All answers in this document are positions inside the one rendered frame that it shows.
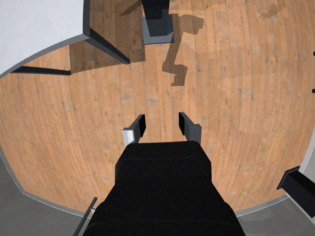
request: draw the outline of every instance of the wooden floor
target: wooden floor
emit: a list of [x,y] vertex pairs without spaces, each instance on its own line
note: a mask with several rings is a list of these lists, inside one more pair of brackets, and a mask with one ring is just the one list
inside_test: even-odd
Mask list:
[[0,80],[0,145],[25,191],[83,212],[96,196],[97,207],[122,129],[145,114],[140,143],[184,141],[185,112],[234,211],[285,194],[276,187],[315,126],[314,0],[174,0],[169,13],[175,43],[144,46],[139,2],[92,0],[91,27],[130,65],[83,42],[27,64],[71,76]]

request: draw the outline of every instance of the white tabletop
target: white tabletop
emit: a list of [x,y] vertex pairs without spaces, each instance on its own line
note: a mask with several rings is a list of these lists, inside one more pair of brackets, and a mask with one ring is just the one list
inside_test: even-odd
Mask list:
[[89,32],[90,0],[0,0],[0,78]]

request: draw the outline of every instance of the white table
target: white table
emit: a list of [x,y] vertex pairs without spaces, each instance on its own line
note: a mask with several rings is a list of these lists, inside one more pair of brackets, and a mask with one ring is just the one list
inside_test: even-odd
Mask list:
[[23,65],[83,40],[130,64],[90,28],[90,0],[0,0],[0,78],[12,72],[70,75],[70,71]]

